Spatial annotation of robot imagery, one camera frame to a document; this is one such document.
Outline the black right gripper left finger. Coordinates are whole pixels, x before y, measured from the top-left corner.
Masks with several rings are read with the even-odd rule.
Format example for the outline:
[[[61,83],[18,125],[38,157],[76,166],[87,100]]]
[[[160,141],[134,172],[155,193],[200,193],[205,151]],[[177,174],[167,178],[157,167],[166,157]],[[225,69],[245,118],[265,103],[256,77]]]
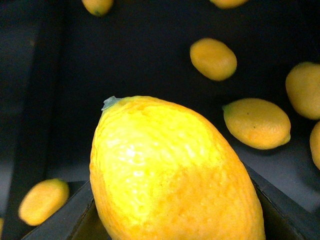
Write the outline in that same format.
[[[71,186],[75,192],[66,204],[24,236],[24,240],[110,239],[98,216],[90,182],[73,182]]]

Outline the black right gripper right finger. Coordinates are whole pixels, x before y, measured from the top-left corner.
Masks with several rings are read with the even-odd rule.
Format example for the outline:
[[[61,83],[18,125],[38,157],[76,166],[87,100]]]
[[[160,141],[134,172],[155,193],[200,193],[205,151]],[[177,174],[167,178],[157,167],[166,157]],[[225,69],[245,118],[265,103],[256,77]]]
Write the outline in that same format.
[[[320,219],[244,164],[260,200],[267,240],[318,240]]]

